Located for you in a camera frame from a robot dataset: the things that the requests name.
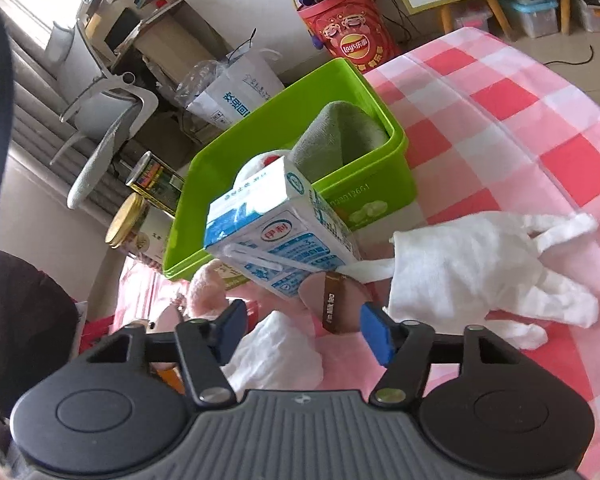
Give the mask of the white plush toy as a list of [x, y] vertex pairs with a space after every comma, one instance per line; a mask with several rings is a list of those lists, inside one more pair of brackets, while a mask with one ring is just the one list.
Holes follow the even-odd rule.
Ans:
[[585, 286], [547, 269], [543, 252], [597, 229], [589, 214], [483, 211], [396, 232], [393, 257], [340, 266], [362, 284], [390, 283], [386, 311], [442, 334], [483, 325], [521, 350], [548, 341], [542, 322], [589, 328], [598, 300]]

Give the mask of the pink plush bunny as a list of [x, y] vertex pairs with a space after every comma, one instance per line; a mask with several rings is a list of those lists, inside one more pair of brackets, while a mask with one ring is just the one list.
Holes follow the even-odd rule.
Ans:
[[128, 264], [120, 278], [114, 326], [145, 325], [166, 333], [194, 318], [213, 320], [235, 299], [247, 306], [247, 330], [260, 318], [259, 289], [218, 259], [204, 264], [189, 281], [171, 282], [143, 263]]

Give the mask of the brown round plush toy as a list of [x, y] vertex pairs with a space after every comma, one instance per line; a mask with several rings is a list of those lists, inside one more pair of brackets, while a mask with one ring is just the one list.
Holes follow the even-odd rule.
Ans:
[[326, 332], [356, 333], [364, 304], [373, 301], [368, 289], [353, 278], [328, 271], [309, 275], [298, 295]]

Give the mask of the gold lid cookie jar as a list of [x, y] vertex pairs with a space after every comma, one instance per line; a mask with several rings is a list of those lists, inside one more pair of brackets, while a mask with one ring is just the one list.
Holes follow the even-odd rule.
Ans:
[[132, 193], [114, 215], [105, 243], [161, 270], [172, 222], [170, 214]]

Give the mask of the blue white milk carton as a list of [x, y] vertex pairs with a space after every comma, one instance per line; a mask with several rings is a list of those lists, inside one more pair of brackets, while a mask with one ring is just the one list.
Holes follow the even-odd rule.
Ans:
[[285, 157], [211, 203], [204, 250], [282, 298], [360, 258], [349, 228]]

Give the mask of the green plastic bin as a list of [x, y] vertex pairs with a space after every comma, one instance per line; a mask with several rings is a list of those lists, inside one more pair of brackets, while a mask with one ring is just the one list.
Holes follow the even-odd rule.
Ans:
[[[239, 170], [254, 156], [291, 148], [330, 103], [362, 110], [384, 142], [340, 164], [320, 180], [285, 157], [245, 182]], [[410, 204], [416, 184], [407, 138], [364, 76], [337, 58], [304, 76], [230, 127], [189, 166], [163, 273], [189, 280], [217, 258], [276, 292], [292, 297], [310, 274], [358, 260], [355, 230]]]

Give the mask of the yellow green tall can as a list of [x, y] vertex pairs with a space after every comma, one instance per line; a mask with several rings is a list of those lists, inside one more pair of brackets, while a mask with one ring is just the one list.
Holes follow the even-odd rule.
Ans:
[[175, 216], [184, 179], [151, 151], [147, 151], [131, 170], [126, 185], [157, 208]]

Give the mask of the santa plush toy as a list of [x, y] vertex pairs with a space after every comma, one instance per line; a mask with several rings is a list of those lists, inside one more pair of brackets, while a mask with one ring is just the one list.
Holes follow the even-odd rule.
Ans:
[[289, 153], [289, 150], [275, 150], [253, 156], [253, 158], [249, 159], [248, 162], [246, 162], [245, 165], [242, 166], [242, 168], [240, 168], [238, 171], [238, 174], [234, 180], [234, 188], [236, 188], [238, 185], [241, 185], [242, 182], [248, 180], [254, 174], [257, 174], [266, 166], [271, 165], [272, 162], [275, 162], [277, 159], [280, 159]]

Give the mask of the grey green folded towel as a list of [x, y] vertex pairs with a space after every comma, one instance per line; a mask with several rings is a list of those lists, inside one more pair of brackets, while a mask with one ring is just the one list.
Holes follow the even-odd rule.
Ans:
[[385, 129], [362, 108], [346, 102], [327, 104], [286, 156], [312, 183], [383, 146]]

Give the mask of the pink checkered tablecloth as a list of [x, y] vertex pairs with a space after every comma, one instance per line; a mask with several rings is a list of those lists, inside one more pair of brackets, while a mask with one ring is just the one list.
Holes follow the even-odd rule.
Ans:
[[522, 350], [584, 397], [595, 416], [581, 471], [600, 474], [600, 108], [533, 58], [462, 28], [363, 75], [407, 138], [417, 195], [353, 231], [361, 261], [393, 257], [391, 237], [483, 211], [589, 214], [597, 229], [543, 252], [547, 269], [598, 300], [589, 328], [542, 322]]

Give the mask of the white blue paper bag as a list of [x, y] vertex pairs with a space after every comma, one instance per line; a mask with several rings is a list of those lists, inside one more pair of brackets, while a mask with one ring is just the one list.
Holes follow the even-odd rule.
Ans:
[[181, 107], [221, 130], [284, 90], [272, 69], [283, 55], [269, 48], [256, 48], [251, 36], [221, 61], [198, 62], [178, 85], [175, 101]]

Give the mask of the grey white office chair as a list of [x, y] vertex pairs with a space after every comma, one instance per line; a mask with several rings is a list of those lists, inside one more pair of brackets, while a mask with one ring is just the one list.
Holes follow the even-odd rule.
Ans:
[[67, 206], [76, 209], [102, 180], [114, 155], [155, 113], [159, 100], [154, 92], [138, 86], [133, 74], [111, 73], [88, 43], [80, 23], [73, 28], [55, 24], [45, 57], [55, 70], [59, 94], [68, 103], [59, 120], [71, 122], [76, 129], [52, 161], [58, 162], [84, 139], [96, 143], [67, 196]]

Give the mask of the grey curtain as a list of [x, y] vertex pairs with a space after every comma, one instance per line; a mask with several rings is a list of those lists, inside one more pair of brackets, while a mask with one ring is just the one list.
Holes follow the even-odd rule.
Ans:
[[[55, 70], [47, 61], [45, 52], [42, 60], [37, 61], [15, 39], [10, 40], [10, 46], [15, 72], [15, 119], [12, 138], [17, 146], [45, 167], [45, 177], [54, 177], [60, 181], [60, 195], [67, 206], [70, 188], [94, 152], [96, 143], [84, 139], [69, 148], [58, 162], [52, 161], [61, 145], [76, 132], [71, 122], [59, 120], [68, 103], [59, 94]], [[114, 155], [106, 174], [94, 191], [76, 209], [96, 210], [107, 219], [114, 216], [131, 193], [124, 183], [124, 177], [116, 174], [112, 166], [119, 158], [124, 145]]]

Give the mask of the red lays chip bucket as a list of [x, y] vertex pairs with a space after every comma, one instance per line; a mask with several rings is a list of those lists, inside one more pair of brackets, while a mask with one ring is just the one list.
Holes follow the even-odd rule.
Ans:
[[322, 0], [298, 13], [319, 47], [362, 74], [399, 55], [375, 0]]

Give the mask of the clear box pink label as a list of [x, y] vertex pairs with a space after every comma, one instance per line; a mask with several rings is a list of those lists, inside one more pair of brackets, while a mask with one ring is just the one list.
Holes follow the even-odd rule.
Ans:
[[488, 32], [491, 18], [493, 18], [493, 13], [490, 6], [482, 0], [464, 1], [454, 6], [453, 26], [455, 29], [472, 27]]

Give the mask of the wooden desk shelf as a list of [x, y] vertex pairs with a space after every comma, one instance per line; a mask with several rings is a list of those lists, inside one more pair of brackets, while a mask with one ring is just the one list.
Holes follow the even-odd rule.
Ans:
[[228, 53], [228, 43], [185, 0], [84, 0], [78, 20], [115, 74], [144, 63], [179, 84], [197, 63]]

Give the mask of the clear box blue lid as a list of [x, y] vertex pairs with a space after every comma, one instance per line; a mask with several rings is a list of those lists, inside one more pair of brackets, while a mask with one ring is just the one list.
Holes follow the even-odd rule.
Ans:
[[557, 0], [498, 0], [505, 15], [530, 38], [550, 36], [559, 32]]

